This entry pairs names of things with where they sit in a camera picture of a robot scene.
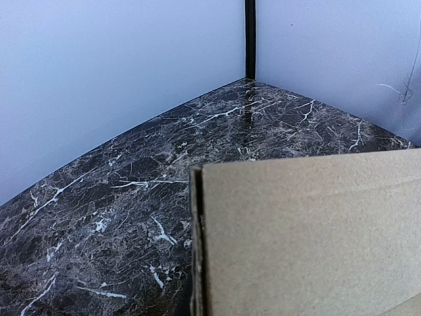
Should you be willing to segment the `brown cardboard box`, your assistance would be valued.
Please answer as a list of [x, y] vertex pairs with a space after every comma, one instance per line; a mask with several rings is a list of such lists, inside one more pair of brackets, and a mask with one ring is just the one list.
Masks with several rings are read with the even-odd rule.
[[193, 315], [419, 315], [420, 150], [196, 167]]

